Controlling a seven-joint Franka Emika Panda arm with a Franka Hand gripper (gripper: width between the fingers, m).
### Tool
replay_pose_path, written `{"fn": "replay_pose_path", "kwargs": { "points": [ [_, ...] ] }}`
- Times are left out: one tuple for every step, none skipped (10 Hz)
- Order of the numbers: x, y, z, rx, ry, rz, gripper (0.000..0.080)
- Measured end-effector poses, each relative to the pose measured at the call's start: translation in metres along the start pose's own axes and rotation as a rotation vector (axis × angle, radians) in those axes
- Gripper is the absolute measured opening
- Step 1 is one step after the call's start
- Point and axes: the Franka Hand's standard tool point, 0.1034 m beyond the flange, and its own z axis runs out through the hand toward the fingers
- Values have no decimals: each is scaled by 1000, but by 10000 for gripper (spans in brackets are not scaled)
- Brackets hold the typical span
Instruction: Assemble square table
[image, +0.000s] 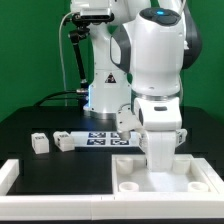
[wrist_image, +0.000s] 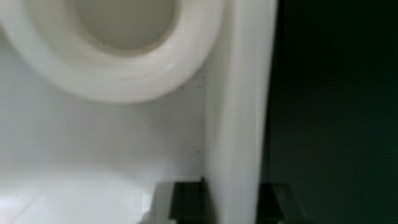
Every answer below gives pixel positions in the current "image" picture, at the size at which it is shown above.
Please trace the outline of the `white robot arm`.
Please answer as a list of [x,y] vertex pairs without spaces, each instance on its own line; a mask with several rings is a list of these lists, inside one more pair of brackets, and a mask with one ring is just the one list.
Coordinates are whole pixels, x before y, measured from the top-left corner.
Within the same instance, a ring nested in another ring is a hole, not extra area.
[[71,0],[78,35],[93,43],[94,79],[89,116],[116,120],[121,139],[139,135],[147,168],[171,169],[182,128],[180,71],[201,51],[187,0]]

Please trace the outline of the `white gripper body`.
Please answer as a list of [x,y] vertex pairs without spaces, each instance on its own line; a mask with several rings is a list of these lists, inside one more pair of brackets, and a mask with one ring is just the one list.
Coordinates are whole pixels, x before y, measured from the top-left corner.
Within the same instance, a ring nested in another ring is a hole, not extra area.
[[143,128],[143,150],[147,168],[164,172],[172,168],[177,131],[182,126],[179,98],[150,101],[134,100],[134,114]]

